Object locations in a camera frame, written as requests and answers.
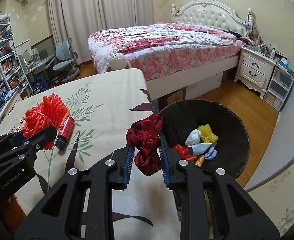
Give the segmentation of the dark red velvet scrunchie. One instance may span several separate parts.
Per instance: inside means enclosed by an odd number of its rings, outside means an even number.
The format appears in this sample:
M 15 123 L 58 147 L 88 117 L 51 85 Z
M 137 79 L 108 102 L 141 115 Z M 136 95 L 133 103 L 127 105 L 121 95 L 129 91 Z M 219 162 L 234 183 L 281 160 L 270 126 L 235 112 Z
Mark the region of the dark red velvet scrunchie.
M 133 123 L 126 134 L 128 144 L 138 150 L 134 157 L 135 165 L 146 176 L 152 176 L 162 169 L 162 162 L 157 153 L 161 144 L 159 135 L 162 126 L 162 115 L 152 114 Z

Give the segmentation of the beige curtains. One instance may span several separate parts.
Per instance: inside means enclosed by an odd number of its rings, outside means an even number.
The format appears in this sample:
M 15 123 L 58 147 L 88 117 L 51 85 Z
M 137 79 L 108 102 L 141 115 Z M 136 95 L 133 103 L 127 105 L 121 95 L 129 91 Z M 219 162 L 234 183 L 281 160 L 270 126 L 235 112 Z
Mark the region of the beige curtains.
M 91 60 L 91 34 L 154 23 L 152 0 L 48 0 L 48 6 L 55 44 L 71 39 L 77 63 Z

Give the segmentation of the yellow foam fruit net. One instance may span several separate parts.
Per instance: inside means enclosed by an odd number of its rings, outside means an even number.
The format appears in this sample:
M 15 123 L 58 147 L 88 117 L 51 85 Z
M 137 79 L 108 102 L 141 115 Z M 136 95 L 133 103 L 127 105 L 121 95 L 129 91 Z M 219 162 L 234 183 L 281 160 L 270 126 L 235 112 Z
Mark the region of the yellow foam fruit net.
M 212 132 L 212 129 L 210 128 L 209 124 L 201 125 L 197 129 L 201 133 L 200 135 L 201 142 L 209 144 L 209 143 L 215 143 L 218 141 L 219 137 Z

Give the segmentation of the cream floral table cloth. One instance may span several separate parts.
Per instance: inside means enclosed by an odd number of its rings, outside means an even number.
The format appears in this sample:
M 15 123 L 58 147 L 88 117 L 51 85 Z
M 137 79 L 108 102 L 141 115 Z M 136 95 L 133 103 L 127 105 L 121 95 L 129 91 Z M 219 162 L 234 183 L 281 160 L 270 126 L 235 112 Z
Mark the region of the cream floral table cloth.
M 20 131 L 25 112 L 51 94 L 60 96 L 70 109 L 75 127 L 65 151 L 52 148 L 37 153 L 36 176 L 2 205 L 10 231 L 20 226 L 66 167 L 88 169 L 124 147 L 131 125 L 151 114 L 137 110 L 149 105 L 142 72 L 124 69 L 72 81 L 16 103 L 1 122 L 0 135 Z M 174 195 L 161 172 L 148 177 L 134 166 L 128 188 L 113 192 L 113 212 L 116 239 L 180 238 Z

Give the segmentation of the red foam fruit net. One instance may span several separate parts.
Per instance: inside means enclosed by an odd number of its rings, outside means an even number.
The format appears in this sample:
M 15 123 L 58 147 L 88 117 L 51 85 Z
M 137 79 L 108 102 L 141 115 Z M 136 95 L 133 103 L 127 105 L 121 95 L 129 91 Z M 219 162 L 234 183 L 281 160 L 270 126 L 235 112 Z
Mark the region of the red foam fruit net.
M 23 136 L 30 138 L 48 126 L 58 130 L 67 111 L 61 97 L 55 93 L 43 96 L 41 103 L 27 110 L 24 115 Z

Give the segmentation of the grey blue desk chair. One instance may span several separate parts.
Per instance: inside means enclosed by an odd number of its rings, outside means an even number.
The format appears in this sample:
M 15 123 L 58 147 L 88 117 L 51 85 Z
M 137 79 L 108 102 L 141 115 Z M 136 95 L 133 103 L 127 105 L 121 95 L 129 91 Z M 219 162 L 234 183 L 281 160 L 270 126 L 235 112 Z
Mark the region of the grey blue desk chair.
M 72 37 L 56 46 L 55 56 L 59 63 L 52 70 L 58 72 L 59 76 L 54 79 L 54 84 L 72 81 L 80 74 L 80 69 L 76 62 L 78 54 L 73 51 L 71 44 Z

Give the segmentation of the study desk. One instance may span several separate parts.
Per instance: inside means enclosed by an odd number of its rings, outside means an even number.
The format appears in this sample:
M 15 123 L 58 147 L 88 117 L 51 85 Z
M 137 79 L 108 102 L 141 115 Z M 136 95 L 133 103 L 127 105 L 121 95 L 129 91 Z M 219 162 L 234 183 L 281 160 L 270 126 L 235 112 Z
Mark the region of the study desk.
M 18 59 L 27 83 L 34 90 L 32 83 L 38 76 L 44 76 L 45 80 L 49 79 L 46 70 L 55 61 L 55 55 L 48 55 L 46 50 L 39 52 L 38 48 L 34 47 L 19 54 Z

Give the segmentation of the pink floral quilt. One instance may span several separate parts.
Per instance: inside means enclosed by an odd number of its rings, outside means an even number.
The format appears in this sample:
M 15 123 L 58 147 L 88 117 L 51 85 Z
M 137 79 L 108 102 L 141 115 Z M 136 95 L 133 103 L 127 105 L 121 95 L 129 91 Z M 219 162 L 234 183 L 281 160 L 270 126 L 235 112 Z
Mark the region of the pink floral quilt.
M 163 22 L 97 31 L 87 42 L 98 73 L 137 68 L 147 81 L 235 56 L 244 44 L 219 29 Z

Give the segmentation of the white bed with headboard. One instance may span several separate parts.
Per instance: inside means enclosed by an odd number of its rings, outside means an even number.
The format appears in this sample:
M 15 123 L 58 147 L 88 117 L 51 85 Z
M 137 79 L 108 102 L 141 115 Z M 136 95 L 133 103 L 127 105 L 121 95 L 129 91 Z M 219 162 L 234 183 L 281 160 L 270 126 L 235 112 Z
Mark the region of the white bed with headboard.
M 171 7 L 171 21 L 97 31 L 88 49 L 97 72 L 141 70 L 152 99 L 234 68 L 248 21 L 217 0 Z

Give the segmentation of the orange plastic wrapper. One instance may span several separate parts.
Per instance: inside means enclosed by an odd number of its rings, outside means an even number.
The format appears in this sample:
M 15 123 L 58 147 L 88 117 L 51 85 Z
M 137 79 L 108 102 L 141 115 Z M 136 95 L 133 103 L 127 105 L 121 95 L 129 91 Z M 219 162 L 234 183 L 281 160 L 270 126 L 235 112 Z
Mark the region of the orange plastic wrapper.
M 66 111 L 66 113 L 65 113 L 65 115 L 64 115 L 64 117 L 63 117 L 63 119 L 62 119 L 62 122 L 61 122 L 60 126 L 62 126 L 62 125 L 64 124 L 65 119 L 66 119 L 68 116 L 70 116 L 70 109 L 68 109 L 68 107 L 67 107 L 66 109 L 67 109 L 67 111 Z

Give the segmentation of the red small bottle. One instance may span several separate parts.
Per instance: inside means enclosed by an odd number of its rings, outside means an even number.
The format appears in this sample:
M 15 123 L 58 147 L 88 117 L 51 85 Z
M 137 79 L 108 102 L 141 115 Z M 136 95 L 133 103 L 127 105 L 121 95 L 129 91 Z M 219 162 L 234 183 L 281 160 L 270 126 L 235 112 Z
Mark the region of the red small bottle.
M 70 140 L 72 131 L 74 129 L 75 120 L 71 116 L 67 116 L 63 121 L 62 126 L 59 128 L 55 146 L 59 150 L 65 150 Z

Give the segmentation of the red plastic bag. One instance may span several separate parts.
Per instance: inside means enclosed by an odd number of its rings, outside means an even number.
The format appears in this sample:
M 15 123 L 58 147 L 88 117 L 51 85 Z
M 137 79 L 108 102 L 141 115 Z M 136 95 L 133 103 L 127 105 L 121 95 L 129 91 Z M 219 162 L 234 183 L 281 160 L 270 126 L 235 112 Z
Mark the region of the red plastic bag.
M 191 156 L 189 155 L 189 150 L 186 146 L 182 145 L 175 145 L 174 149 L 177 150 L 180 153 L 180 156 L 182 159 L 185 159 L 191 163 L 194 163 L 197 159 L 197 156 Z

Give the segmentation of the white paper ball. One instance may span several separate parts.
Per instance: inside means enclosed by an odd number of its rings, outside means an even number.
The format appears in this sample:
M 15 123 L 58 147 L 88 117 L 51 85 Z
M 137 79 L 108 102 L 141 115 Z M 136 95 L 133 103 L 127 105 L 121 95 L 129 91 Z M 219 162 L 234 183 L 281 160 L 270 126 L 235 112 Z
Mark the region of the white paper ball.
M 200 143 L 201 139 L 201 131 L 198 129 L 194 129 L 191 131 L 191 133 L 188 135 L 185 145 L 186 146 L 191 146 L 191 145 L 196 145 Z

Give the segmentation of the lilac paper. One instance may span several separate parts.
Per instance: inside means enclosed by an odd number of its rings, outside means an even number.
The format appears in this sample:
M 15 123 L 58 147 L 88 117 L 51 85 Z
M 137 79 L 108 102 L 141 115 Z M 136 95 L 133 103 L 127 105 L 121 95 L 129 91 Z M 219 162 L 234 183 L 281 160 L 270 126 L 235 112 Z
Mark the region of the lilac paper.
M 217 156 L 216 143 L 198 143 L 187 147 L 190 156 L 204 155 L 205 159 L 212 160 Z

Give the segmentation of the white cardboard box under bed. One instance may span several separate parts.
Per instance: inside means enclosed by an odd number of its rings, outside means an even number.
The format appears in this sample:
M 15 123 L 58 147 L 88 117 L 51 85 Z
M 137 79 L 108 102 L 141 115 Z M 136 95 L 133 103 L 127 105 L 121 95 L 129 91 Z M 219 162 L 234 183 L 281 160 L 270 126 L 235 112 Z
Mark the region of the white cardboard box under bed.
M 222 77 L 223 72 L 189 85 L 186 88 L 185 99 L 195 99 L 203 94 L 219 88 L 221 86 Z

